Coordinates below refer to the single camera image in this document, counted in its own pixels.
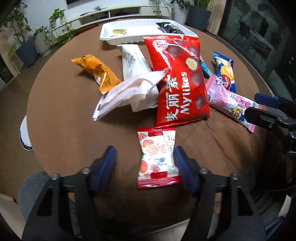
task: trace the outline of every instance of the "brown tablecloth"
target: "brown tablecloth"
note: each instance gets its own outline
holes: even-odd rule
[[[239,58],[219,41],[199,35],[201,55],[214,71],[213,51],[234,60],[237,93],[253,99],[258,92],[251,74]],[[183,184],[137,189],[141,161],[137,128],[154,126],[156,109],[133,113],[130,106],[116,108],[101,120],[91,119],[100,98],[94,78],[71,62],[93,54],[123,79],[120,51],[99,40],[101,27],[89,30],[61,47],[44,65],[30,93],[27,116],[34,152],[48,174],[75,174],[91,165],[108,145],[117,160],[107,187],[95,198],[100,215],[121,221],[162,224],[188,218],[194,199]],[[140,48],[150,62],[146,46]],[[176,143],[188,156],[214,174],[238,172],[252,186],[264,152],[265,131],[248,132],[239,123],[211,108],[211,118],[176,127]]]

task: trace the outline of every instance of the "pink cartoon character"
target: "pink cartoon character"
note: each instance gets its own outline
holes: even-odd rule
[[[246,102],[245,100],[244,100],[244,98],[242,98],[242,97],[240,97],[240,96],[237,96],[236,98],[235,98],[235,100],[237,101],[237,103],[238,103],[238,106],[240,106],[241,108],[249,108],[250,107],[250,102]]]

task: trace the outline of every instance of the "tray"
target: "tray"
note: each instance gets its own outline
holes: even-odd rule
[[[118,45],[133,42],[143,42],[143,36],[153,35],[171,35],[178,36],[179,34],[168,34],[160,30],[156,23],[170,22],[177,26],[185,35],[197,37],[197,34],[170,19],[158,19],[158,18],[142,18],[142,19],[130,19],[105,23],[102,27],[100,40],[107,41],[108,44]],[[125,29],[126,34],[114,35],[114,29]]]

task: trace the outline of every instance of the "red snack bag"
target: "red snack bag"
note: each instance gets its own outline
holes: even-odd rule
[[[175,135],[174,128],[138,129],[143,152],[137,180],[138,188],[161,187],[181,181],[173,159]]]
[[[161,81],[156,127],[182,125],[210,116],[199,61],[200,42],[190,36],[143,37],[153,69],[169,68]]]

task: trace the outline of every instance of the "black snack packet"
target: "black snack packet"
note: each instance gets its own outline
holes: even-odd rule
[[[156,23],[164,33],[168,34],[184,34],[177,26],[170,22]]]

